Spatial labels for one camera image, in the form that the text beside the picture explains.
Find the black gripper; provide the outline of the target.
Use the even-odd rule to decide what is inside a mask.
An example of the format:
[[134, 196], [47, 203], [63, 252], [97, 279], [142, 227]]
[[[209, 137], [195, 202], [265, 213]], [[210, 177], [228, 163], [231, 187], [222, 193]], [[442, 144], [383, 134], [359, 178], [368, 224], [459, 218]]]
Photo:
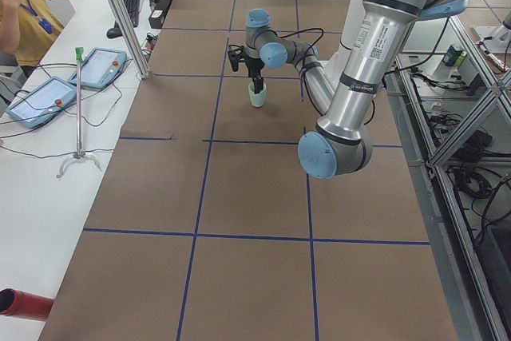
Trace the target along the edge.
[[260, 58], [246, 56], [244, 63], [248, 69], [248, 76], [252, 78], [253, 92], [260, 93], [263, 90], [263, 77], [261, 74], [265, 64]]

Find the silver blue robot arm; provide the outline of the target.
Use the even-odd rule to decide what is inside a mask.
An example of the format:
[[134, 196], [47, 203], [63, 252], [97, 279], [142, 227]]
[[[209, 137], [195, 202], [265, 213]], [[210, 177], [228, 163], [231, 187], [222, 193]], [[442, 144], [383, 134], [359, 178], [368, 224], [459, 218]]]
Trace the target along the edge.
[[338, 78], [327, 78], [314, 46], [281, 38], [270, 27], [266, 10], [246, 17], [246, 58], [272, 69], [293, 65], [309, 89], [320, 116], [315, 130], [299, 140], [298, 157], [304, 171], [329, 179], [364, 168], [372, 143], [364, 118], [406, 35], [416, 21], [460, 14], [469, 0], [362, 0], [359, 23], [347, 63]]

